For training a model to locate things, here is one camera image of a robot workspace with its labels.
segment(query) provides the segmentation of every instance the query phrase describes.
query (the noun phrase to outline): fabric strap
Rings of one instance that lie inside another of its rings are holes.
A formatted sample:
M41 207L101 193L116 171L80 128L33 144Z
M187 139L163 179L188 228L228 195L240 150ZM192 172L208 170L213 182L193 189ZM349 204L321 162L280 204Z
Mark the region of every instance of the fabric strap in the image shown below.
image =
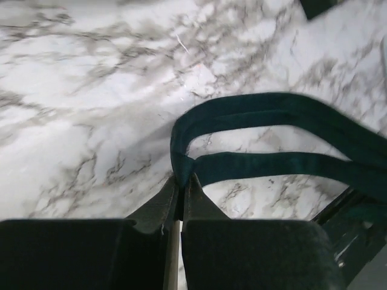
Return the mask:
M223 152L197 159L186 154L189 143L204 134L274 125L305 129L333 145L350 161L305 152ZM181 189L193 173L202 186L228 179L305 174L341 181L387 203L387 139L330 106L289 92L216 98L192 108L172 130L171 161ZM387 224L387 207L361 206L353 208L349 216Z

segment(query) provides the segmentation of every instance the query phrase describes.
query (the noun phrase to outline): bag handle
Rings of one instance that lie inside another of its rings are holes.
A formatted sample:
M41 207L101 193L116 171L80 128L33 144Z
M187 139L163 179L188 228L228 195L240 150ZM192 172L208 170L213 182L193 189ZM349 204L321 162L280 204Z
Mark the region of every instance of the bag handle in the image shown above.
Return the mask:
M303 153L186 155L189 143L204 134L248 127L292 125L327 141L351 161ZM288 92L236 95L202 103L182 115L171 138L171 161L181 188L196 173L202 186L238 178L285 174L323 176L344 182L387 202L387 140L333 108Z

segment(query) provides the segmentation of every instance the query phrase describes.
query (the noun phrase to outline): marble countertop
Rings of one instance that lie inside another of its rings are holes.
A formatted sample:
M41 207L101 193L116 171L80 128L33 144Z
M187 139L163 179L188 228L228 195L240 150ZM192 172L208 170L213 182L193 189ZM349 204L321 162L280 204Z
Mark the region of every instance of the marble countertop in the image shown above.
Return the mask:
M173 122L210 98L303 92L386 135L386 15L383 0L312 22L297 0L0 1L0 219L130 214L171 174ZM224 150L339 155L276 126L198 138L190 156ZM204 190L231 217L310 219L345 187L296 175Z

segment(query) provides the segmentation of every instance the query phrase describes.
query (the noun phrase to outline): white marble surface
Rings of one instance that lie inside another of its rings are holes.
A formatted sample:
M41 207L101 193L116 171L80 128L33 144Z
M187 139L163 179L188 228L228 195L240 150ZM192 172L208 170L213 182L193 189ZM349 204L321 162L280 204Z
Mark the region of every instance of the white marble surface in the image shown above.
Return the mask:
M304 92L387 134L386 15L384 0L309 23L293 0L0 1L0 219L130 214L171 174L174 120L210 98ZM205 136L190 155L220 150L337 154L279 126ZM344 188L280 176L205 191L231 217L310 219Z

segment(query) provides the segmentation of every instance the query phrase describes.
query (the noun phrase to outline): folded strap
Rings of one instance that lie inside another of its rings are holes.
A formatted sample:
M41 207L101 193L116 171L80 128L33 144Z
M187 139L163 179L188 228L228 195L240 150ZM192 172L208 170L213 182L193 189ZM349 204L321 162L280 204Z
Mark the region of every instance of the folded strap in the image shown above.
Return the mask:
M303 152L224 152L196 160L186 156L189 143L201 135L273 125L305 129L332 144L351 161ZM372 198L387 202L387 140L333 108L303 95L285 92L237 95L198 105L174 125L171 161L181 188L193 172L202 186L227 179L307 174L344 182Z

